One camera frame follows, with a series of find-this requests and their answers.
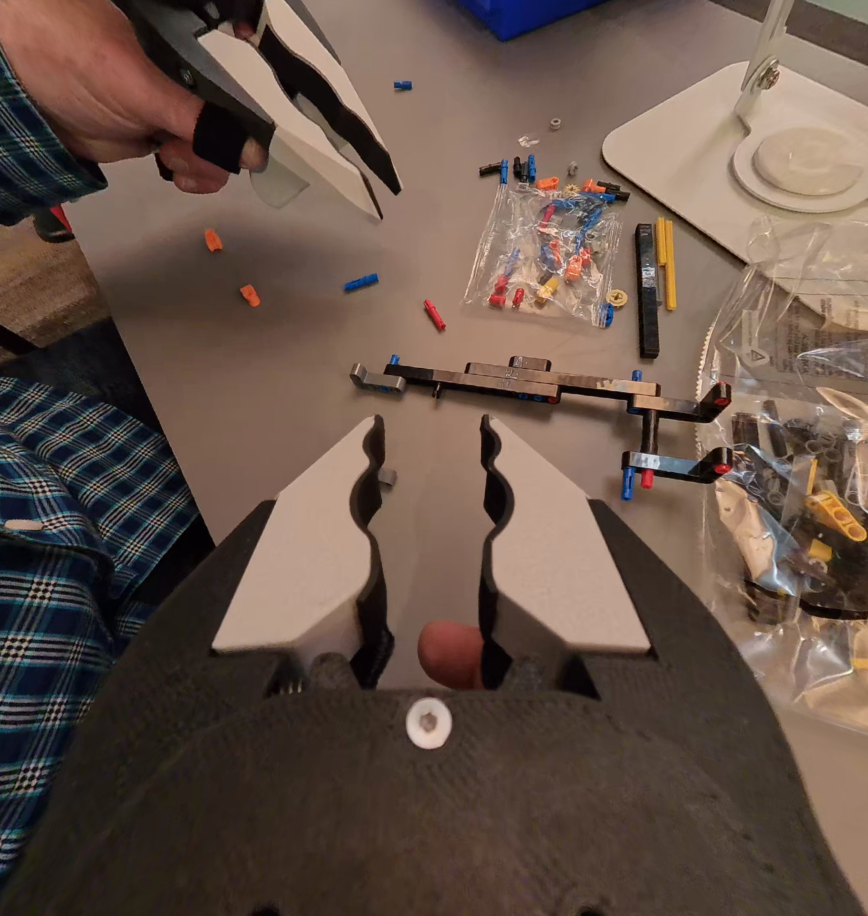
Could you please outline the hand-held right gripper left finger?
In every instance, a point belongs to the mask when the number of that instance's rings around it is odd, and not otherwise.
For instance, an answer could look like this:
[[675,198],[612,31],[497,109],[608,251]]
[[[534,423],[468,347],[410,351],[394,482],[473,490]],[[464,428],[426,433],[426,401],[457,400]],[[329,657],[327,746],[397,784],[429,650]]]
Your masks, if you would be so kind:
[[279,651],[307,672],[342,655],[374,689],[394,650],[370,523],[382,507],[382,416],[360,421],[285,487],[213,638],[220,655]]

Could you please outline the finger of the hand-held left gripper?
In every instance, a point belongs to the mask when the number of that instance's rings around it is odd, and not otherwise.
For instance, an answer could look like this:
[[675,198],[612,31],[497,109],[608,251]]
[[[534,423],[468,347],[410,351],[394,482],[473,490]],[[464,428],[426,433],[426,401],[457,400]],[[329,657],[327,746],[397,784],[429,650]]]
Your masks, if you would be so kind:
[[260,52],[219,30],[205,32],[198,42],[273,125],[267,164],[261,171],[250,172],[251,186],[264,203],[283,208],[306,187],[326,185],[360,211],[382,219],[363,173],[287,97]]
[[258,51],[298,110],[338,152],[350,150],[394,194],[403,183],[336,53],[302,2],[264,1]]

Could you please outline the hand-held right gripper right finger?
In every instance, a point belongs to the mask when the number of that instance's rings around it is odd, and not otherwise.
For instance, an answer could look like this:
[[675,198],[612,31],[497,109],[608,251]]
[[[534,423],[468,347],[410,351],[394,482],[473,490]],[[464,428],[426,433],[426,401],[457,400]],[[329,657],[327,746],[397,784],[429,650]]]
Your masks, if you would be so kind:
[[586,493],[500,419],[481,418],[484,508],[481,677],[497,688],[531,658],[563,685],[587,654],[645,657],[652,644]]

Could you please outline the black lego beam assembly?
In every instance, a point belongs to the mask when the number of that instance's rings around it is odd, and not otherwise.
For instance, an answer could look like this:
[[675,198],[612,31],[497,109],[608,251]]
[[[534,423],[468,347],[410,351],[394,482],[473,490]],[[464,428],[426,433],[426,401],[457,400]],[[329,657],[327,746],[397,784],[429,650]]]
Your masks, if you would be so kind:
[[604,375],[554,372],[548,360],[514,356],[507,365],[470,362],[463,371],[447,371],[402,364],[393,355],[381,373],[362,363],[349,372],[361,390],[403,394],[410,385],[422,386],[438,398],[444,391],[503,396],[520,401],[556,405],[564,394],[606,398],[623,402],[626,411],[641,419],[641,447],[624,452],[621,498],[630,501],[636,487],[651,489],[657,478],[710,485],[733,469],[730,447],[718,446],[699,460],[680,459],[659,451],[659,425],[663,420],[710,424],[732,404],[732,389],[715,383],[701,400],[663,396],[661,386],[635,370],[629,380]]

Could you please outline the person's left forearm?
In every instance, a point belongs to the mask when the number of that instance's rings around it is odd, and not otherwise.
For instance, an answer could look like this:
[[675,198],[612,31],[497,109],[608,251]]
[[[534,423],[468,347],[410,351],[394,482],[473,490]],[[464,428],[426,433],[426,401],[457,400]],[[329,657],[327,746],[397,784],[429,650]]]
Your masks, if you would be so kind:
[[70,153],[16,77],[0,44],[0,225],[107,189],[96,164]]

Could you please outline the clear bag of lego pieces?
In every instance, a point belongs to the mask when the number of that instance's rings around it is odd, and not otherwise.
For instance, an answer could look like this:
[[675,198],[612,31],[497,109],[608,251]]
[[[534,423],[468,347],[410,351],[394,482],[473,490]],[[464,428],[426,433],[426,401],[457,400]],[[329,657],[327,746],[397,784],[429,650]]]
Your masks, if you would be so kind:
[[476,251],[463,305],[601,328],[622,236],[622,201],[573,200],[533,184],[500,186]]

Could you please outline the long black lego beam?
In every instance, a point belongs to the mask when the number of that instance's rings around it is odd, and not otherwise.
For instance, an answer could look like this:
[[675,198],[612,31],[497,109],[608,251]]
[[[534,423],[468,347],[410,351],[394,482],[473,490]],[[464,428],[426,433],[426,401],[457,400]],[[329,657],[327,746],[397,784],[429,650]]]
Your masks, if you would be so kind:
[[637,322],[640,356],[656,360],[660,353],[657,292],[657,245],[654,226],[637,223],[634,230]]

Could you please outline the person's left hand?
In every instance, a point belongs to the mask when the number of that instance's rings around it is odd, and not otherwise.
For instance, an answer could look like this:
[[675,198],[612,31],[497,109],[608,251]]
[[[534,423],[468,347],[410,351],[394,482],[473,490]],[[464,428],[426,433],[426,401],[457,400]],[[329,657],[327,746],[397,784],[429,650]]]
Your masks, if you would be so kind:
[[0,1],[0,45],[63,145],[106,164],[158,152],[184,192],[217,192],[230,174],[192,141],[204,103],[146,56],[107,1]]

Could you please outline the person's right hand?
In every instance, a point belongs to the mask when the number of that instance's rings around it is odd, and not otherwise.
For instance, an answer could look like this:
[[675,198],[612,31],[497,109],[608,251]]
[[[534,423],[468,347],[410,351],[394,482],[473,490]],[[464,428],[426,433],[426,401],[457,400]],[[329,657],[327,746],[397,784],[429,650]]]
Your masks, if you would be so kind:
[[475,625],[438,620],[426,624],[417,641],[417,656],[428,678],[451,691],[483,689],[484,641]]

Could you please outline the blue box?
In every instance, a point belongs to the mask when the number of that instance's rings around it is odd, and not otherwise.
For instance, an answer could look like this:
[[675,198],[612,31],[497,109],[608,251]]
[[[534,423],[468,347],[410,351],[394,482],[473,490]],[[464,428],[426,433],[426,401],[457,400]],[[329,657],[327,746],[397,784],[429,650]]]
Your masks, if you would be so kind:
[[498,40],[509,41],[606,1],[455,1]]

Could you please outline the person's blue plaid shirt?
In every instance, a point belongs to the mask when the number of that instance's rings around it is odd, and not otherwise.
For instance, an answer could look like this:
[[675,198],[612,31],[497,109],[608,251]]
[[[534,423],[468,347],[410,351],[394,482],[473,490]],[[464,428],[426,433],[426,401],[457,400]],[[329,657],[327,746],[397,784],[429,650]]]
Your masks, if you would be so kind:
[[116,406],[0,376],[0,891],[139,596],[199,519],[165,438]]

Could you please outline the clear bag of black parts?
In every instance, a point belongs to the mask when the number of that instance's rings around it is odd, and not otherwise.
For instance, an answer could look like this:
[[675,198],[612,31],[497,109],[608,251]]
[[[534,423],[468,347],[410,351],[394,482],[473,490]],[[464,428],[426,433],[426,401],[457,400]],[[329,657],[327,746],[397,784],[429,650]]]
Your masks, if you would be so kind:
[[763,624],[796,610],[868,620],[868,402],[815,393],[741,399],[733,468],[714,486],[716,519],[739,557],[735,588]]

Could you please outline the clear printed plastic bag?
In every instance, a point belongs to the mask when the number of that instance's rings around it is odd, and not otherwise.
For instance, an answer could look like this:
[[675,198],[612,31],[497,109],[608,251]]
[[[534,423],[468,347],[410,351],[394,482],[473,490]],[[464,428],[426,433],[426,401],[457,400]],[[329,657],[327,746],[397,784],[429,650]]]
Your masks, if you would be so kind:
[[713,320],[698,389],[868,404],[868,221],[755,220],[747,266]]

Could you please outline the white stand base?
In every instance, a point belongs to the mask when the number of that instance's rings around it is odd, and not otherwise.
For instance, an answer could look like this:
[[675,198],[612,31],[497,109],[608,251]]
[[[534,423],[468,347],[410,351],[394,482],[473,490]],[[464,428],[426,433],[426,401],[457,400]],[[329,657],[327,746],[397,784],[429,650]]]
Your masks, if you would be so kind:
[[619,126],[606,163],[714,242],[753,259],[753,228],[823,230],[850,252],[829,320],[868,332],[868,105],[781,61],[792,2],[770,2],[748,62]]

